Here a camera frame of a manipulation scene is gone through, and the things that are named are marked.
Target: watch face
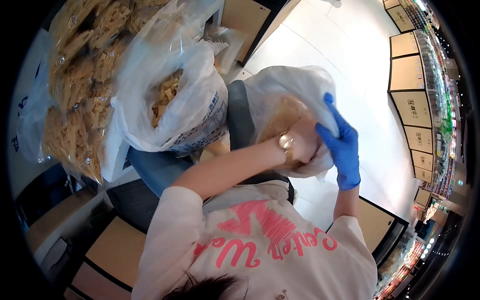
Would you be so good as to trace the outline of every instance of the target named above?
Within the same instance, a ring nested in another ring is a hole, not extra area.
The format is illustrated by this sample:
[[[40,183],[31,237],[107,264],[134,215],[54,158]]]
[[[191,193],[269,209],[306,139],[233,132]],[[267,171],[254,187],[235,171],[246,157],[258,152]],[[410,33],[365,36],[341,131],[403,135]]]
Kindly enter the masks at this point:
[[[290,149],[293,147],[293,139],[289,137],[287,134],[284,134],[280,137],[278,144],[282,149]]]

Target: store shelf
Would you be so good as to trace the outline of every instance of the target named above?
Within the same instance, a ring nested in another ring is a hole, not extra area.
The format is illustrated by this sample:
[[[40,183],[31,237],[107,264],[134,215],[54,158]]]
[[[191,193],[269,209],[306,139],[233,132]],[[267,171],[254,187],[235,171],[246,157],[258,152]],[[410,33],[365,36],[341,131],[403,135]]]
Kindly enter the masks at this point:
[[[388,92],[404,125],[415,177],[436,186],[449,171],[454,105],[440,42],[429,24],[422,26],[390,38]]]
[[[404,258],[403,264],[400,266],[398,271],[395,272],[390,282],[374,295],[374,300],[387,299],[395,291],[395,289],[403,282],[403,280],[405,280],[408,274],[412,271],[413,267],[420,259],[420,256],[423,253],[425,247],[426,246],[421,241],[415,239],[412,247],[409,249],[407,255]]]

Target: woman's right hand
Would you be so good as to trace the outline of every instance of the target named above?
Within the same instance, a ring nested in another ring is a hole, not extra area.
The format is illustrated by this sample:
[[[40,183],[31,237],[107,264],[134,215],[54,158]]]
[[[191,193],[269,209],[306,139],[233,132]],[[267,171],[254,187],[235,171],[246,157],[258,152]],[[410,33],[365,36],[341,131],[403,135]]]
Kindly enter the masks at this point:
[[[336,178],[338,187],[342,191],[350,190],[360,184],[358,133],[333,106],[331,94],[325,94],[324,102],[335,118],[340,136],[338,139],[333,137],[332,133],[320,123],[315,125],[315,130],[330,150],[333,163],[338,170]]]

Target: white plastic bag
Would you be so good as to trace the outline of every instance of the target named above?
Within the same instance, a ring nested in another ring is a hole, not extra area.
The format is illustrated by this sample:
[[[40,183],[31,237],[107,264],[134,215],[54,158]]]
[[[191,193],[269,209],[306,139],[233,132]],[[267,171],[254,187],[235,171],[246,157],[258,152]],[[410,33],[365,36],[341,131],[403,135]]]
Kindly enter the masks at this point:
[[[112,105],[116,125],[137,150],[185,156],[227,131],[227,87],[214,67],[214,55],[227,44],[199,40],[205,23],[199,3],[171,1],[124,54]],[[148,92],[178,69],[179,91],[153,128]]]
[[[20,152],[33,163],[42,163],[46,159],[42,150],[45,116],[48,108],[56,103],[48,93],[47,83],[48,64],[45,54],[45,58],[40,63],[32,91],[28,95],[27,105],[18,117],[17,124]]]
[[[338,137],[338,126],[333,114],[324,103],[325,93],[333,96],[335,104],[335,83],[332,76],[318,66],[302,68],[268,67],[244,81],[245,89],[255,126],[255,141],[258,141],[266,124],[276,111],[282,97],[294,95],[309,109],[312,117]],[[326,174],[333,167],[330,151],[322,144],[310,163],[295,170],[276,169],[284,176],[307,178]]]

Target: bag of dried food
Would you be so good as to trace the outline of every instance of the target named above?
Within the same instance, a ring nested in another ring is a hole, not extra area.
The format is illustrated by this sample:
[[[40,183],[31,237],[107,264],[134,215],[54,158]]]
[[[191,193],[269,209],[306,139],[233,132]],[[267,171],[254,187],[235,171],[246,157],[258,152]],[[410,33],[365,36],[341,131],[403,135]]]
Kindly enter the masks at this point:
[[[123,56],[114,121],[137,150],[185,156],[227,130],[227,87],[214,67],[226,44],[200,40],[208,18],[202,3],[171,1]]]
[[[303,117],[311,118],[338,137],[335,119],[323,102],[325,93],[335,100],[335,83],[323,68],[268,67],[244,81],[250,114],[255,126],[255,142],[262,142],[288,131]],[[308,164],[292,162],[276,171],[284,176],[317,176],[333,167],[332,157],[322,144]]]

